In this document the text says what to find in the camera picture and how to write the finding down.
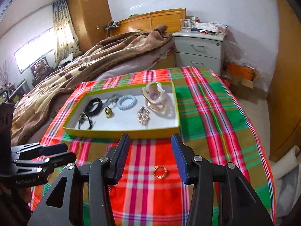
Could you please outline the gold rhinestone hair clip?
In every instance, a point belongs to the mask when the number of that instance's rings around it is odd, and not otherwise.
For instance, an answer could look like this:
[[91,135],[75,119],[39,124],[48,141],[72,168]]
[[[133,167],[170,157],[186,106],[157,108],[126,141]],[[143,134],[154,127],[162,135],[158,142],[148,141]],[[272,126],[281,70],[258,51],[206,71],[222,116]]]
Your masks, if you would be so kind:
[[150,121],[150,112],[146,107],[141,107],[137,112],[137,121],[142,125],[148,125]]

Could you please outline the translucent pink hair claw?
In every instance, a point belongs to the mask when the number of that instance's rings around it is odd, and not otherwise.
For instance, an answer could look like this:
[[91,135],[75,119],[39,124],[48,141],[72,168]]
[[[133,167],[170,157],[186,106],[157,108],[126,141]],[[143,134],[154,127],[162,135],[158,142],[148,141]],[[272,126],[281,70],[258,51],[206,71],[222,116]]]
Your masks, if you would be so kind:
[[149,109],[156,112],[165,110],[168,94],[160,82],[150,82],[145,87],[142,87],[142,95]]

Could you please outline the white paper towel roll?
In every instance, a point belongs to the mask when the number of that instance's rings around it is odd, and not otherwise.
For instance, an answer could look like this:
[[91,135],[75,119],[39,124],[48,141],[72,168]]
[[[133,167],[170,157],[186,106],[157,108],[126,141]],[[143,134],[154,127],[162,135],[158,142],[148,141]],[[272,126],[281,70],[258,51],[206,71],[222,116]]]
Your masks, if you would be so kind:
[[284,157],[271,166],[274,179],[282,178],[298,165],[300,165],[300,148],[295,145]]

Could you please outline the brown patterned blanket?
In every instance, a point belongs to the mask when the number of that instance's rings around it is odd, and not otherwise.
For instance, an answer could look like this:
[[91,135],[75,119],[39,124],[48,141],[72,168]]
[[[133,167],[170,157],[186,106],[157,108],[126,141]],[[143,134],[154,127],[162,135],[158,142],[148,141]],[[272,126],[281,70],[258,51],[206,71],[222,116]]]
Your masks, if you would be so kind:
[[148,32],[127,32],[100,41],[76,61],[51,73],[23,97],[13,112],[12,145],[25,144],[47,121],[51,105],[77,85],[92,81],[129,60],[151,53],[172,40],[162,24]]

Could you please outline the yellow-green shallow cardboard box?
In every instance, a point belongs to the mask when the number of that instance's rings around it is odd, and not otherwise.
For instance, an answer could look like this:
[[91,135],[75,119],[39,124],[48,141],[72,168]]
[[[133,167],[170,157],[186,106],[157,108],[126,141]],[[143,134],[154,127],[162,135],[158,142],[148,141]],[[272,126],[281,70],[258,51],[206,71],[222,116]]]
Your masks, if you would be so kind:
[[[137,121],[138,110],[141,107],[146,107],[142,95],[142,87],[147,85],[144,83],[91,91],[84,94],[72,108],[63,124],[63,129],[69,136],[85,138],[118,139],[123,133],[128,134],[131,139],[170,138],[173,134],[180,132],[178,103],[173,82],[163,81],[161,84],[168,94],[166,108],[163,112],[150,109],[148,125],[142,125]],[[89,121],[87,120],[79,125],[79,117],[91,100],[97,97],[105,102],[115,94],[119,96],[133,95],[137,99],[137,104],[128,110],[120,110],[115,104],[110,104],[112,117],[107,118],[105,111],[102,110],[92,117],[92,129],[88,129]]]

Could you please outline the wooden door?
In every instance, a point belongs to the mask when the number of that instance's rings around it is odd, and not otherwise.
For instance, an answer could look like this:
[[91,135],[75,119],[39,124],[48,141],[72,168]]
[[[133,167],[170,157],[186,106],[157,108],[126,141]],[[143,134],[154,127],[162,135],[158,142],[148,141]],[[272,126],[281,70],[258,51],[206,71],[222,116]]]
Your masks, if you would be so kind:
[[277,0],[280,38],[267,103],[269,159],[277,162],[300,139],[300,21],[286,0]]

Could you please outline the dotted window curtain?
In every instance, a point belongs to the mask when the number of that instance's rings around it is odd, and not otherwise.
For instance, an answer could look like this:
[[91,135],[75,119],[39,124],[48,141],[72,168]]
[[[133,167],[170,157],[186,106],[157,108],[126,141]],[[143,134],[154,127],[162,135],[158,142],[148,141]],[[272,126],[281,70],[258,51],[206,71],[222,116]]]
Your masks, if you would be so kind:
[[54,66],[57,67],[70,53],[80,50],[67,0],[52,3],[52,27],[56,37]]

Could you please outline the orange storage box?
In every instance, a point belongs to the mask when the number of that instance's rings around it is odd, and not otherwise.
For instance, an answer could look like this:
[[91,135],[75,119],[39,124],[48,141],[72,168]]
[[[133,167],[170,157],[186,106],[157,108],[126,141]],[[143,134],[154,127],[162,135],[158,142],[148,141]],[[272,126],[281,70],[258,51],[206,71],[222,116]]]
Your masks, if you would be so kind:
[[227,63],[227,71],[236,77],[253,81],[255,76],[255,70],[249,67],[234,64],[232,62]]

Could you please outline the white bedside nightstand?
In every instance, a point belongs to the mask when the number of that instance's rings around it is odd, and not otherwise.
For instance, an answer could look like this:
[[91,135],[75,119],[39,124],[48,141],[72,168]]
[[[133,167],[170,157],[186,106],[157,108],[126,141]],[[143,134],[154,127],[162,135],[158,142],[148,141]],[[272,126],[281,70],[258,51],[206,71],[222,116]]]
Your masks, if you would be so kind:
[[173,33],[176,47],[176,67],[205,67],[221,74],[223,64],[223,35],[202,33]]

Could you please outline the wooden wardrobe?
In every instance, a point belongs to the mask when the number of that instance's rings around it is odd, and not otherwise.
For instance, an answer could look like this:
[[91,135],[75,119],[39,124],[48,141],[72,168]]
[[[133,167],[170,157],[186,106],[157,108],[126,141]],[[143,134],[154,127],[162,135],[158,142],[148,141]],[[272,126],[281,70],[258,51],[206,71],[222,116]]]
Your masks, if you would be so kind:
[[112,19],[108,0],[67,0],[67,4],[81,52],[106,39],[104,27]]

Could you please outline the clear glass cup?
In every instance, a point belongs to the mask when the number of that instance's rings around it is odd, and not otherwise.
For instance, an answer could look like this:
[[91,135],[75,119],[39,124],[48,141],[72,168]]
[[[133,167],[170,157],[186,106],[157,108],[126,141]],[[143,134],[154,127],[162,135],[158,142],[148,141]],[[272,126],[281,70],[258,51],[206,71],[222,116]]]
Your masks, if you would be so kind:
[[181,28],[182,28],[182,32],[190,33],[191,32],[191,20],[190,19],[181,19]]

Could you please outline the wooden bed headboard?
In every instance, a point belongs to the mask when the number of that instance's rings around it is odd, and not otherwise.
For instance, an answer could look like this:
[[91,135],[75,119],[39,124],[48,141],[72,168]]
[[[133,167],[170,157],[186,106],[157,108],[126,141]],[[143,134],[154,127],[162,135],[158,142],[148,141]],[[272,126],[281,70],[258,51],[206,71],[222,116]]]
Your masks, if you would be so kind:
[[180,20],[185,18],[185,8],[144,13],[121,20],[117,27],[109,31],[109,35],[114,36],[134,30],[150,31],[162,24],[167,26],[168,33],[179,32],[181,30]]

